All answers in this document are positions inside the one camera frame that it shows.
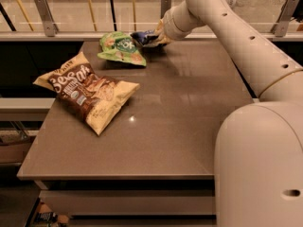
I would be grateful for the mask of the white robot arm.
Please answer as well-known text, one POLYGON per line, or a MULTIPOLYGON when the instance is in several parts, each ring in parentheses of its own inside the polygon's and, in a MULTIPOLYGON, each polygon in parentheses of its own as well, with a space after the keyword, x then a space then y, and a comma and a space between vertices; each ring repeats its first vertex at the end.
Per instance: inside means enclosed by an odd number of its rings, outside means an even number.
POLYGON ((214 179, 218 227, 303 227, 302 67, 241 19, 229 0, 185 0, 162 34, 209 26, 256 94, 222 123, 214 179))

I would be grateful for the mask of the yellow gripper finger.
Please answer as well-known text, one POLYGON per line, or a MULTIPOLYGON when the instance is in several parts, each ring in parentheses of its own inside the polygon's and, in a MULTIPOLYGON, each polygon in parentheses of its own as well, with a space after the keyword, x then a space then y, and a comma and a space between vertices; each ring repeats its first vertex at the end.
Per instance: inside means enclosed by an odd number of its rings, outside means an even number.
POLYGON ((169 38, 164 31, 164 23, 163 20, 160 20, 154 30, 154 35, 156 36, 155 43, 156 44, 170 44, 171 38, 169 38))

